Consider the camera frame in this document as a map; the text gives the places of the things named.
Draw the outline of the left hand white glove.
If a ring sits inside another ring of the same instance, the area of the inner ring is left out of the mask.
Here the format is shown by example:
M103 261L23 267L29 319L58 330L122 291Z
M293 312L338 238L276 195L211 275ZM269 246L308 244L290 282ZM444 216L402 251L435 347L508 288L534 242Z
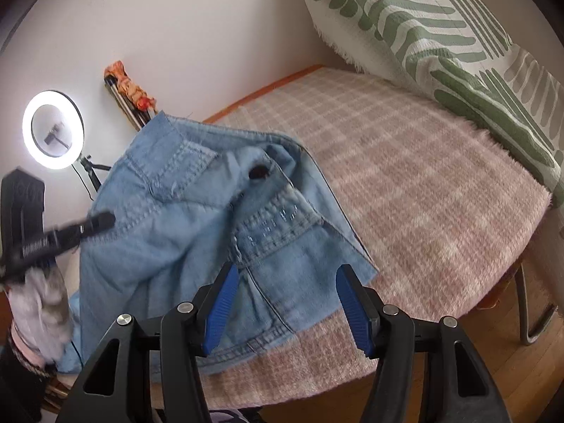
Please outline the left hand white glove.
M57 362L73 334L68 293L58 267L29 269L24 282L11 284L7 295L17 349L39 368Z

